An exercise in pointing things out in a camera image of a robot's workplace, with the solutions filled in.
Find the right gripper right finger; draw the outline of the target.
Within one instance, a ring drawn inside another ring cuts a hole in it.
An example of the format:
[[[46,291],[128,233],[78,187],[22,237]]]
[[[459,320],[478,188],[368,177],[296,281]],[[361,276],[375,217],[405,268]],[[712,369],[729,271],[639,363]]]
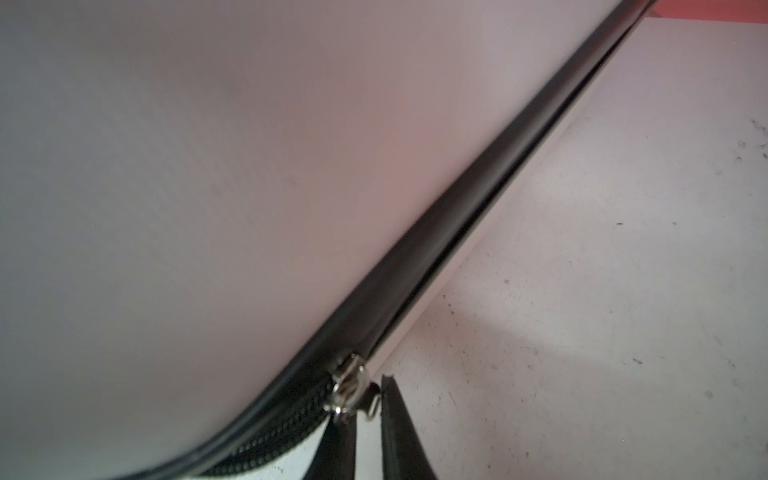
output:
[[[436,480],[393,376],[382,377],[381,398],[383,478]]]

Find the black suitcase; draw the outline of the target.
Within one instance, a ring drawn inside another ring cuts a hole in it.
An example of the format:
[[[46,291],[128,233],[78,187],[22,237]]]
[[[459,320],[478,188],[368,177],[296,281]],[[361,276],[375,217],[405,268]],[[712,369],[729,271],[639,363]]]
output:
[[[229,478],[373,377],[646,1],[5,1],[1,475]]]

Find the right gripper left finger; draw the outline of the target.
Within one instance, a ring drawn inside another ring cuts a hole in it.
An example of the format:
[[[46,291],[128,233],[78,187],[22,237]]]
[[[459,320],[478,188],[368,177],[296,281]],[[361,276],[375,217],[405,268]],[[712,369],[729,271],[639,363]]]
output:
[[[357,415],[332,417],[304,480],[353,480],[356,469]]]

